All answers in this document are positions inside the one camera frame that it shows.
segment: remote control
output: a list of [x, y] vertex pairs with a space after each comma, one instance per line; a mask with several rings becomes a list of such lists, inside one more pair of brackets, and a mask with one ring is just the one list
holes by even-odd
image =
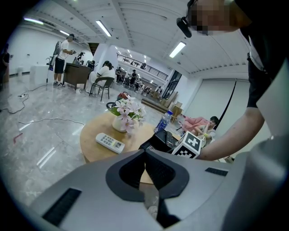
[[104, 133], [99, 133], [96, 136], [95, 141], [101, 144], [102, 146], [105, 146], [106, 148], [112, 150], [113, 152], [116, 152], [117, 154], [120, 154], [123, 148], [125, 147], [124, 143], [121, 143]]
[[167, 131], [167, 137], [166, 137], [166, 145], [170, 148], [173, 148], [175, 145], [173, 143], [172, 133]]

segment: white vase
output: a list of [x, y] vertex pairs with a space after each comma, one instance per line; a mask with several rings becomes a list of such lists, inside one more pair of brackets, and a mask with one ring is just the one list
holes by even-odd
[[114, 118], [112, 127], [119, 132], [126, 132], [126, 130], [121, 130], [121, 120], [118, 120], [117, 117]]

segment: woman in white shirt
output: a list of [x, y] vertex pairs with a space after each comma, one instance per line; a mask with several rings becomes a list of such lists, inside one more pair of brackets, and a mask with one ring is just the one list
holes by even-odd
[[[89, 82], [88, 85], [86, 87], [86, 92], [90, 93], [90, 89], [92, 84], [94, 84], [95, 80], [99, 77], [112, 77], [114, 78], [115, 75], [115, 70], [112, 68], [112, 64], [109, 61], [105, 61], [103, 64], [103, 67], [97, 72], [95, 73], [94, 71], [92, 71], [89, 75]], [[106, 80], [100, 81], [98, 82], [99, 86], [104, 86]]]

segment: black sleeve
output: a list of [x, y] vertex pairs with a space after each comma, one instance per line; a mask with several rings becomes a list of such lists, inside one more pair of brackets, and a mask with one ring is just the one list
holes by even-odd
[[4, 56], [4, 61], [5, 61], [6, 63], [9, 63], [9, 59], [10, 59], [10, 54], [8, 53], [8, 54], [6, 54], [6, 55]]
[[271, 79], [264, 71], [260, 71], [249, 59], [249, 100], [247, 107], [257, 107], [256, 103], [271, 84]]

